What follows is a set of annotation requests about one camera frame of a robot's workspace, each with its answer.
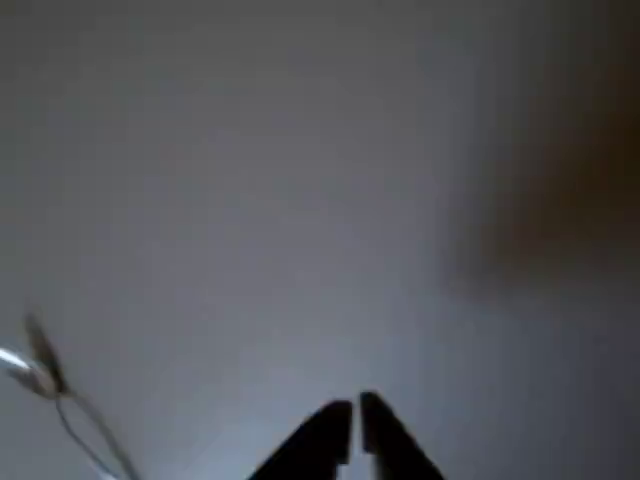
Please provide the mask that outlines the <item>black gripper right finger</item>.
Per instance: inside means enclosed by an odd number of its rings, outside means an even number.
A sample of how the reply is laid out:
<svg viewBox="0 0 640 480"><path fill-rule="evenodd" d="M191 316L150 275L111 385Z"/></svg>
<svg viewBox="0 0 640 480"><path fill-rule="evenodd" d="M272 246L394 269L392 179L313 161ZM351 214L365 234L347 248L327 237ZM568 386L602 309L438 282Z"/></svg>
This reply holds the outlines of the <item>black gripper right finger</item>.
<svg viewBox="0 0 640 480"><path fill-rule="evenodd" d="M363 450L374 458L376 479L445 479L381 395L365 391L359 399Z"/></svg>

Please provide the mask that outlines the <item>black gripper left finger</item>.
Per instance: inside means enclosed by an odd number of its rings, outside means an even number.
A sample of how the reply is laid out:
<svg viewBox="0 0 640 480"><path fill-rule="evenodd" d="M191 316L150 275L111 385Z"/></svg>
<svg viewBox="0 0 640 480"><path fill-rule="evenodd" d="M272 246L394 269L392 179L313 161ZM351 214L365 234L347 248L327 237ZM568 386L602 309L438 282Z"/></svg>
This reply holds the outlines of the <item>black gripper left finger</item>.
<svg viewBox="0 0 640 480"><path fill-rule="evenodd" d="M350 455L353 403L333 400L306 418L250 480L336 479Z"/></svg>

